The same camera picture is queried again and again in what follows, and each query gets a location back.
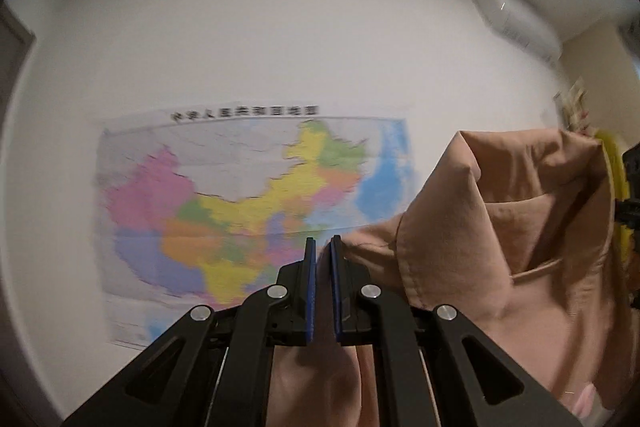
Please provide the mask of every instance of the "wrinkled fabric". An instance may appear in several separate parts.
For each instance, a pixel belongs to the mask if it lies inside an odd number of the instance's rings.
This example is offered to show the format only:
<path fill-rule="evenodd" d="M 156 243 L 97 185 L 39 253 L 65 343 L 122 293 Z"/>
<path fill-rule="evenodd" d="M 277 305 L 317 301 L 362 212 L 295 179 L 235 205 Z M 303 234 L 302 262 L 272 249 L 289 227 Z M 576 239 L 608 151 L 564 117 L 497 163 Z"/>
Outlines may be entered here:
<path fill-rule="evenodd" d="M 407 211 L 342 238 L 373 282 L 414 307 L 452 304 L 568 409 L 591 383 L 613 409 L 632 383 L 638 320 L 611 247 L 597 140 L 558 129 L 459 132 Z M 267 425 L 378 425 L 372 351 L 340 347 L 328 256 L 316 338 L 277 347 Z"/>

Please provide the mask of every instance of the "black bracket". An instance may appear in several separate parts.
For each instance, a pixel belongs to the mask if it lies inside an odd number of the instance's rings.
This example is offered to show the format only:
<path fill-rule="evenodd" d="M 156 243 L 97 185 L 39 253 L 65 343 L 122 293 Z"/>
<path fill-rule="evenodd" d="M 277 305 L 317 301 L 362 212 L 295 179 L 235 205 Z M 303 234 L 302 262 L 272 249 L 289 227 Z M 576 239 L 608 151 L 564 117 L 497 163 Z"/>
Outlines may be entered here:
<path fill-rule="evenodd" d="M 622 161 L 631 197 L 616 200 L 614 219 L 634 231 L 634 250 L 640 253 L 640 144 L 626 151 Z M 640 291 L 634 295 L 631 307 L 640 310 Z"/>
<path fill-rule="evenodd" d="M 314 330 L 316 242 L 241 306 L 196 306 L 98 390 L 64 427 L 264 425 L 273 347 Z"/>
<path fill-rule="evenodd" d="M 580 426 L 453 306 L 410 307 L 330 244 L 335 333 L 372 344 L 381 427 Z"/>

